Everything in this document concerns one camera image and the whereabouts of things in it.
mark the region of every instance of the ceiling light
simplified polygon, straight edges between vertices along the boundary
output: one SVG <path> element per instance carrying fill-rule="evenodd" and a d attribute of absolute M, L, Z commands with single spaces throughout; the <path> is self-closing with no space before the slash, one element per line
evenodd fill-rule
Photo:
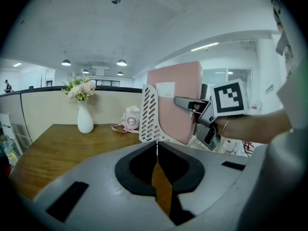
<path fill-rule="evenodd" d="M 116 63 L 116 64 L 118 64 L 119 66 L 127 66 L 126 61 L 125 61 L 125 60 L 123 60 L 123 59 L 121 59 L 121 60 L 117 61 L 117 63 Z"/>
<path fill-rule="evenodd" d="M 208 44 L 208 45 L 205 45 L 205 46 L 201 46 L 201 47 L 192 49 L 191 51 L 197 51 L 197 50 L 208 48 L 208 47 L 211 47 L 211 46 L 214 46 L 214 45 L 218 45 L 218 44 L 219 44 L 218 42 L 217 43 Z"/>
<path fill-rule="evenodd" d="M 71 62 L 68 59 L 65 59 L 61 64 L 64 66 L 70 66 Z"/>

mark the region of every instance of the window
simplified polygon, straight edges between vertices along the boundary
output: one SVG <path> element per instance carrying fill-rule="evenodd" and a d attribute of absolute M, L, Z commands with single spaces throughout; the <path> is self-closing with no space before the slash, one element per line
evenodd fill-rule
<path fill-rule="evenodd" d="M 52 87 L 52 80 L 46 81 L 46 87 Z"/>
<path fill-rule="evenodd" d="M 206 99 L 209 99 L 210 86 L 222 84 L 230 80 L 241 79 L 246 87 L 248 99 L 251 97 L 251 69 L 216 68 L 203 70 L 202 83 L 207 84 Z"/>
<path fill-rule="evenodd" d="M 120 81 L 116 80 L 92 79 L 91 82 L 96 86 L 120 87 Z"/>
<path fill-rule="evenodd" d="M 251 69 L 228 69 L 228 81 L 234 79 L 241 79 L 246 87 L 248 100 L 251 97 Z"/>
<path fill-rule="evenodd" d="M 203 70 L 202 84 L 221 84 L 226 82 L 226 68 Z"/>

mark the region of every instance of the black rubber pad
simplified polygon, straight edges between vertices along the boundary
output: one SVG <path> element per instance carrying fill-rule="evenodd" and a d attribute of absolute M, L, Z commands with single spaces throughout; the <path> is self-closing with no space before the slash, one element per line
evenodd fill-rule
<path fill-rule="evenodd" d="M 75 181 L 48 209 L 47 213 L 57 220 L 64 222 L 77 204 L 88 184 Z"/>
<path fill-rule="evenodd" d="M 194 191 L 205 174 L 197 158 L 164 142 L 158 142 L 158 162 L 176 194 Z"/>
<path fill-rule="evenodd" d="M 156 196 L 156 189 L 152 186 L 156 162 L 156 141 L 153 141 L 122 157 L 115 165 L 115 176 L 133 194 Z"/>

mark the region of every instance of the wooden table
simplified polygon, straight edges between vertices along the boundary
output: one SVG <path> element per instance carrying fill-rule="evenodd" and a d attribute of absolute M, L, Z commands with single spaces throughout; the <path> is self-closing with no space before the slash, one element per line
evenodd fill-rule
<path fill-rule="evenodd" d="M 17 162 L 10 181 L 19 193 L 33 199 L 49 182 L 83 160 L 141 143 L 138 136 L 112 131 L 111 124 L 94 125 L 89 134 L 79 132 L 77 125 L 54 124 Z M 153 186 L 158 204 L 169 215 L 172 187 L 158 163 L 153 171 Z"/>

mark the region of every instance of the white wall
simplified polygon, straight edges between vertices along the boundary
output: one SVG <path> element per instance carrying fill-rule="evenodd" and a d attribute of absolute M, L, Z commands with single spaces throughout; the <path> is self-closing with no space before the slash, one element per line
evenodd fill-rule
<path fill-rule="evenodd" d="M 63 86 L 65 84 L 68 84 L 68 76 L 69 76 L 69 72 L 68 71 L 64 71 L 61 69 L 56 69 L 56 71 L 54 72 L 54 83 L 53 86 Z"/>
<path fill-rule="evenodd" d="M 33 86 L 34 88 L 39 88 L 39 76 L 44 75 L 42 71 L 45 72 L 46 68 L 36 65 L 21 69 L 19 72 L 20 90 L 29 89 L 30 86 Z"/>
<path fill-rule="evenodd" d="M 199 61 L 203 69 L 233 68 L 252 70 L 251 101 L 259 99 L 259 65 L 257 52 L 253 46 L 246 49 L 240 42 L 224 43 L 209 48 L 209 51 L 190 51 L 155 68 Z"/>
<path fill-rule="evenodd" d="M 197 1 L 162 27 L 138 60 L 134 75 L 152 69 L 174 52 L 212 43 L 206 42 L 212 37 L 253 30 L 277 31 L 270 0 Z"/>
<path fill-rule="evenodd" d="M 143 88 L 143 85 L 146 84 L 148 80 L 148 72 L 139 74 L 134 79 L 134 88 Z"/>
<path fill-rule="evenodd" d="M 55 70 L 51 68 L 46 69 L 46 80 L 52 80 L 52 85 L 54 84 L 54 74 Z"/>
<path fill-rule="evenodd" d="M 5 94 L 4 89 L 6 88 L 5 80 L 8 80 L 9 84 L 12 86 L 13 91 L 20 90 L 19 84 L 19 72 L 10 70 L 0 69 L 0 94 Z"/>
<path fill-rule="evenodd" d="M 259 62 L 259 92 L 262 103 L 262 114 L 267 114 L 281 108 L 281 102 L 276 92 L 282 86 L 281 67 L 276 47 L 272 39 L 259 39 L 257 56 Z M 266 89 L 273 85 L 273 91 L 266 94 Z"/>

